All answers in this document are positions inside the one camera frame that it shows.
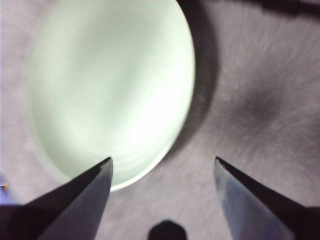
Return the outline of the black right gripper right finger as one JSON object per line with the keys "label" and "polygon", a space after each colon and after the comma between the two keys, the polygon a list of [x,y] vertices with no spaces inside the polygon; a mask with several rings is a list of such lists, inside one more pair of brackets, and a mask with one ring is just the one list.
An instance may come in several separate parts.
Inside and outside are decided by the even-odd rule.
{"label": "black right gripper right finger", "polygon": [[320,208],[306,207],[268,188],[220,157],[214,182],[234,240],[318,240]]}

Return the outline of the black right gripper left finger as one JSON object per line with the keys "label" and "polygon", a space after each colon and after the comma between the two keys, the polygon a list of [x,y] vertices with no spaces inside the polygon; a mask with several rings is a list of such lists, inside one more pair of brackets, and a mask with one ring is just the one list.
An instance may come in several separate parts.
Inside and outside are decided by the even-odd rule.
{"label": "black right gripper left finger", "polygon": [[27,204],[0,207],[2,240],[93,240],[113,177],[108,157],[64,185]]}

